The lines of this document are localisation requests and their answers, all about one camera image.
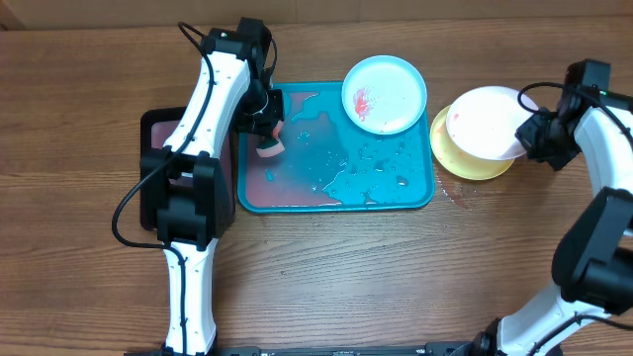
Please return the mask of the light blue plastic plate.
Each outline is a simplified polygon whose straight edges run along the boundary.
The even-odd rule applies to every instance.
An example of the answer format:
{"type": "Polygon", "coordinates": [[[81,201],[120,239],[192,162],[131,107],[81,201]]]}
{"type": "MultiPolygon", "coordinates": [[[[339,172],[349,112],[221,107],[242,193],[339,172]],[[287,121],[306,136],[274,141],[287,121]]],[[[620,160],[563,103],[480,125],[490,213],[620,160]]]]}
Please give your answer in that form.
{"type": "Polygon", "coordinates": [[[370,134],[400,134],[423,116],[427,88],[418,70],[393,55],[374,55],[346,74],[341,101],[350,120],[370,134]]]}

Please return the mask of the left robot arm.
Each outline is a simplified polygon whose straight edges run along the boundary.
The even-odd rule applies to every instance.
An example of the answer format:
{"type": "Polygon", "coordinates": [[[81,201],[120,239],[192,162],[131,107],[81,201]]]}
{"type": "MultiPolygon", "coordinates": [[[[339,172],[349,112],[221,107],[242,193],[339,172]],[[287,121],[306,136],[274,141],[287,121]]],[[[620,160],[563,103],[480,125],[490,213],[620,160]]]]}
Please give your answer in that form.
{"type": "Polygon", "coordinates": [[[270,30],[243,18],[234,31],[179,29],[201,55],[201,71],[184,113],[160,148],[141,156],[138,191],[145,228],[167,261],[170,320],[161,355],[210,355],[214,253],[234,219],[230,167],[222,154],[233,131],[261,137],[260,152],[283,149],[281,90],[272,85],[276,53],[270,30]]]}

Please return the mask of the green and orange sponge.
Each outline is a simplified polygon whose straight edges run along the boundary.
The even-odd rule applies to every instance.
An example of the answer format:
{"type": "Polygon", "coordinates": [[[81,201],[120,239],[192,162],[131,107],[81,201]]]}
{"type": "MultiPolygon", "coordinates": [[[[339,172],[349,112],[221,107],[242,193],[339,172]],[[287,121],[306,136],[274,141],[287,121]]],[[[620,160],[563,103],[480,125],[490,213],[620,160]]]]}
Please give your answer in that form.
{"type": "Polygon", "coordinates": [[[278,121],[275,128],[272,130],[269,136],[265,136],[259,146],[256,148],[256,153],[262,158],[273,157],[282,153],[285,150],[285,146],[280,139],[280,132],[284,126],[283,121],[278,121]]]}

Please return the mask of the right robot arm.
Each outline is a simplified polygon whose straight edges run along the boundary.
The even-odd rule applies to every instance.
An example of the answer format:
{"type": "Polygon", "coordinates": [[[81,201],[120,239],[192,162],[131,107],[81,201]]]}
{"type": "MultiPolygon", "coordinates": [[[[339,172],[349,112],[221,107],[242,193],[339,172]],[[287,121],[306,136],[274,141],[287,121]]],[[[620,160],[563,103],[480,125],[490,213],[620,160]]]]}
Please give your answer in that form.
{"type": "Polygon", "coordinates": [[[584,59],[568,66],[555,111],[534,110],[515,132],[528,158],[564,168],[587,162],[593,199],[560,241],[551,283],[519,311],[495,319],[457,355],[559,355],[566,338],[632,307],[632,99],[609,91],[610,66],[584,59]]]}

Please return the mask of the yellow-green plastic plate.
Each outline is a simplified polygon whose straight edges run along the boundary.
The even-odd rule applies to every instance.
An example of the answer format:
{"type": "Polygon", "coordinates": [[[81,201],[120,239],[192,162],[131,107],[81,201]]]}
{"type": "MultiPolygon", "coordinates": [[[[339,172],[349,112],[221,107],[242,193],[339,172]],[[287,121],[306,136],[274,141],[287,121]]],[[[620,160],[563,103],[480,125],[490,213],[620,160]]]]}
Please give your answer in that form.
{"type": "Polygon", "coordinates": [[[442,109],[430,127],[431,150],[439,163],[450,173],[475,181],[493,179],[507,171],[513,159],[485,160],[466,153],[453,142],[446,127],[449,109],[450,106],[442,109]]]}

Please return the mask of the white plastic plate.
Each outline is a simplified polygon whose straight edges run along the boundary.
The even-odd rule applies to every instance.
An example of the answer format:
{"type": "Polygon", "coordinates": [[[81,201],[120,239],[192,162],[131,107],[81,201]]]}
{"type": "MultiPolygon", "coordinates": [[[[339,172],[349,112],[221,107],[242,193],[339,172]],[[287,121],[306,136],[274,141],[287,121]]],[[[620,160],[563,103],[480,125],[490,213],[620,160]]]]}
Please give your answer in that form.
{"type": "Polygon", "coordinates": [[[485,160],[510,160],[526,153],[515,137],[532,115],[518,103],[518,91],[484,86],[458,97],[450,106],[446,128],[466,153],[485,160]]]}

